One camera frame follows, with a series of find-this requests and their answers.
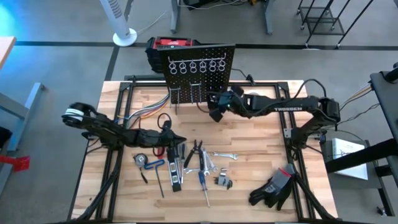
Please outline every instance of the gray floor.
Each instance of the gray floor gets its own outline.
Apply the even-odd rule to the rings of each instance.
[[[127,0],[119,0],[124,9]],[[341,8],[337,1],[333,12]],[[365,1],[352,0],[343,23],[360,11]],[[182,9],[179,33],[202,42],[302,44],[308,31],[300,30],[294,16],[298,5],[290,0],[275,3],[273,36],[264,35],[260,5],[219,7],[208,11]],[[140,30],[158,18],[169,1],[135,0],[128,23]],[[26,41],[110,42],[113,34],[99,1],[46,0],[0,2],[0,35],[16,35]],[[350,35],[346,45],[397,45],[398,8],[393,0],[376,0]],[[152,36],[171,36],[170,16],[165,16],[149,30],[140,33],[139,42]],[[316,37],[314,44],[333,45],[336,37]],[[81,131],[66,127],[60,116],[73,102],[97,105],[112,47],[24,47],[17,46],[0,72],[0,91],[23,102],[35,82],[47,90],[34,110],[20,145],[19,156],[30,155],[30,169],[11,175],[0,198],[0,220],[4,223],[47,223],[65,220],[72,201],[86,141]],[[256,80],[303,80],[317,78],[328,90],[328,96],[345,100],[361,88],[372,72],[389,70],[397,62],[394,51],[319,51],[319,50],[249,50],[237,49],[233,67],[254,75]],[[153,74],[144,49],[120,49],[112,80],[125,75]],[[238,73],[232,79],[241,79]],[[308,84],[312,95],[321,90]],[[372,94],[344,109],[349,118],[376,102]],[[15,120],[0,112],[0,124],[13,127]],[[381,109],[362,115],[342,125],[371,144],[391,137]],[[354,140],[352,136],[334,136]],[[391,178],[385,178],[394,208],[398,211],[397,189]],[[369,223],[397,223],[398,218],[381,218],[374,209],[381,205],[376,190],[333,189],[338,214],[344,220]]]

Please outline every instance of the wrench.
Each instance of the wrench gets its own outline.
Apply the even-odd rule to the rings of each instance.
[[[206,159],[207,159],[207,161],[209,161],[209,163],[210,163],[210,169],[211,169],[211,171],[213,171],[213,172],[218,171],[218,167],[214,165],[213,161],[211,161],[210,156],[209,156],[209,154],[207,154],[207,152],[206,152]]]
[[[199,168],[197,168],[197,169],[185,168],[184,171],[185,171],[185,174],[189,174],[191,172],[200,171],[200,169]]]
[[[205,171],[203,172],[203,174],[207,176],[210,175],[210,172],[209,168],[207,167],[207,157],[206,157],[207,153],[205,148],[202,149],[202,153],[203,153],[203,162],[205,163]]]
[[[229,157],[229,158],[232,158],[234,160],[238,159],[238,155],[237,154],[223,154],[223,153],[213,152],[213,156]]]

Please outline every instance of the pliers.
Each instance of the pliers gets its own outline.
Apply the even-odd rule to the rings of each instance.
[[[201,140],[199,142],[199,145],[197,144],[197,140],[195,139],[195,141],[193,142],[193,148],[191,149],[191,151],[189,152],[189,155],[187,156],[187,160],[185,160],[184,162],[184,169],[188,167],[189,161],[192,158],[192,155],[195,154],[199,154],[199,160],[200,160],[200,170],[204,170],[205,169],[205,163],[203,160],[203,153],[201,151],[201,145],[202,145],[203,141]]]

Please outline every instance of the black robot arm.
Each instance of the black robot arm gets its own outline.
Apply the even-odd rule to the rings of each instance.
[[[298,149],[305,148],[309,135],[325,126],[335,125],[340,121],[339,104],[333,99],[308,96],[305,98],[272,99],[266,96],[244,94],[242,88],[232,86],[229,91],[210,93],[208,100],[210,116],[219,122],[225,111],[245,118],[265,116],[271,112],[306,111],[313,118],[302,127],[288,130],[289,144]]]
[[[84,103],[70,105],[62,118],[68,126],[87,130],[88,133],[82,133],[84,137],[87,138],[87,134],[98,136],[105,146],[121,143],[129,147],[174,147],[186,140],[171,130],[171,121],[163,123],[161,132],[142,128],[126,129]]]

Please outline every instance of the black pegboard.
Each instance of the black pegboard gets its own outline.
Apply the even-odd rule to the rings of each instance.
[[[174,49],[159,49],[159,57],[162,62],[162,69],[166,84],[169,89],[180,89],[179,90],[179,103],[196,103],[206,101],[206,92],[208,91],[220,91],[228,88],[229,75],[231,74],[231,67],[235,52],[235,45],[233,44],[220,44],[220,45],[201,45],[184,48]],[[177,72],[173,74],[170,69],[169,58],[174,61]],[[213,60],[216,62],[215,71],[210,70],[210,62],[213,58],[224,58],[225,62],[224,70],[220,71],[220,60]],[[206,63],[206,72],[200,71],[201,61],[192,62],[192,60],[204,60]],[[186,73],[181,73],[181,62],[186,61]],[[190,64],[195,63],[195,70],[190,69]],[[178,103],[178,91],[171,91],[171,102],[173,104]]]

